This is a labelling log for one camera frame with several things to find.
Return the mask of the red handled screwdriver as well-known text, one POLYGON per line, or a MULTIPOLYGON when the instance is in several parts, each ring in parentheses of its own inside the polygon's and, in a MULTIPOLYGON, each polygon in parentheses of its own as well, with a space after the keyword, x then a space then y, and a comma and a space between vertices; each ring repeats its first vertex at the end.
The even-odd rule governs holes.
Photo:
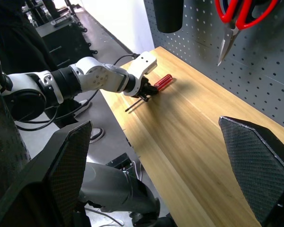
MULTIPOLYGON (((163 78, 161 78, 159 81, 157 81, 153 87, 156 88, 157 93, 159 91, 162 91, 164 88, 166 88, 171 82, 173 81, 173 77, 170 74, 167 74, 166 76, 164 76, 163 78)), ((134 104, 132 104, 131 106, 129 106, 127 109, 125 109, 125 112, 128 112, 129 110, 131 110, 134 106, 136 106, 138 103, 140 103, 141 101, 144 102, 148 102, 148 100, 150 99, 150 96, 153 95, 146 95, 145 98, 144 97, 140 97, 138 99, 138 101, 136 101, 134 104)))

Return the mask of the black white shoe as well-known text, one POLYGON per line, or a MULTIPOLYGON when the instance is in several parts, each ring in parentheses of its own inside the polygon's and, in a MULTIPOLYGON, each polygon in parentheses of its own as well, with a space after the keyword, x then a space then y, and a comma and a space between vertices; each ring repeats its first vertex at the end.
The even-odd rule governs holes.
POLYGON ((90 134, 89 143, 94 143, 104 136, 105 132, 102 128, 93 128, 90 134))
POLYGON ((74 104, 75 104, 75 112, 74 112, 75 117, 81 115, 83 112, 85 112, 92 106, 92 102, 88 101, 87 99, 82 101, 75 100, 74 104))

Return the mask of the black equipment cabinet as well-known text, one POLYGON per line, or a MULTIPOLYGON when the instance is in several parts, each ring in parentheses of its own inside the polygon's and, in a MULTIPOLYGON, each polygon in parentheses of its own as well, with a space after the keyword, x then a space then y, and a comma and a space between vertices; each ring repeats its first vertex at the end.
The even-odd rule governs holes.
POLYGON ((98 53, 91 49, 87 28, 72 14, 66 14, 36 28, 58 68, 67 67, 83 57, 98 53))

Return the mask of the dark grey rounded robot part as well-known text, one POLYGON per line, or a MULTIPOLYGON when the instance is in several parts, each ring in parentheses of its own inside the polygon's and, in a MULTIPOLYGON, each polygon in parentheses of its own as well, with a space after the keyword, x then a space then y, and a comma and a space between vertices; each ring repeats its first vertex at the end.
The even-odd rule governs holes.
POLYGON ((103 212, 160 213, 160 201, 137 178, 116 168, 86 163, 79 201, 103 212))

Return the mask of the person in black clothes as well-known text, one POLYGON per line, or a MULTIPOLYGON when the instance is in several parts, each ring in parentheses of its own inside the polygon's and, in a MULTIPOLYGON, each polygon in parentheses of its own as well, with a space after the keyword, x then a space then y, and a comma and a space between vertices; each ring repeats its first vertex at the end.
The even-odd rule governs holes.
POLYGON ((58 69, 47 46, 22 13, 25 0, 0 0, 0 61, 7 74, 58 69))

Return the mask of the grey metal pegboard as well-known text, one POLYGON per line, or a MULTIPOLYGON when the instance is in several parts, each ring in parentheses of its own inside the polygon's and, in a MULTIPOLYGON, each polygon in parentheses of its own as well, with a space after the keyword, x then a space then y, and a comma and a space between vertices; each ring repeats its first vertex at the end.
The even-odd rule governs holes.
POLYGON ((258 25, 237 36, 222 63, 224 25, 214 0, 184 0, 180 30, 157 29, 153 0, 144 0, 155 47, 194 67, 284 127, 284 0, 258 25))

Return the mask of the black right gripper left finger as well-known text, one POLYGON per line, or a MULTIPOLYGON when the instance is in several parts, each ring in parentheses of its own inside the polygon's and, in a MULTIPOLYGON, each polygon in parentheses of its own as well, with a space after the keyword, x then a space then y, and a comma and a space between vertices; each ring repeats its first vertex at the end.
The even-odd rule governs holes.
POLYGON ((69 227, 83 181, 91 121, 56 131, 0 200, 0 227, 69 227))

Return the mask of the dark perforated robot torso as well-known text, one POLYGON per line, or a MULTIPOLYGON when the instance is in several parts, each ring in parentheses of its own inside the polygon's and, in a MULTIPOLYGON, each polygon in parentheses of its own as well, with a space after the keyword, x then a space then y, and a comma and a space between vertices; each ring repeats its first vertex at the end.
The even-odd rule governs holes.
POLYGON ((0 200, 30 160, 30 154, 0 95, 0 200))

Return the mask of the red handled scissors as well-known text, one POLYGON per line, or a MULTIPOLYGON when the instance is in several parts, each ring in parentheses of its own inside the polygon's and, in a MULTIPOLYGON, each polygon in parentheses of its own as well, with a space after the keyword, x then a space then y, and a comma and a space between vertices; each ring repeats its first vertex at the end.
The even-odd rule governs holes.
POLYGON ((214 0, 220 20, 224 23, 217 65, 220 66, 240 31, 251 28, 264 20, 282 0, 214 0), (256 6, 268 3, 267 8, 259 17, 253 17, 256 6))

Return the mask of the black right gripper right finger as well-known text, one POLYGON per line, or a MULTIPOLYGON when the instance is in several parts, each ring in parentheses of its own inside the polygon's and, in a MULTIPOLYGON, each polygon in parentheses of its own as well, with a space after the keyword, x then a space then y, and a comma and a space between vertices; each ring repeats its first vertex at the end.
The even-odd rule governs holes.
POLYGON ((219 118, 232 171, 262 227, 284 227, 284 144, 252 122, 219 118))

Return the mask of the black cup holder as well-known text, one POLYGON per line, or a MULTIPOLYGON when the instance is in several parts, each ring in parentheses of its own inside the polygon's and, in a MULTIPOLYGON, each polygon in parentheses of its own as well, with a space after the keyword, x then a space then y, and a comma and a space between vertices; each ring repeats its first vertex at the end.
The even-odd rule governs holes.
POLYGON ((153 0, 157 29, 174 33, 182 28, 184 0, 153 0))

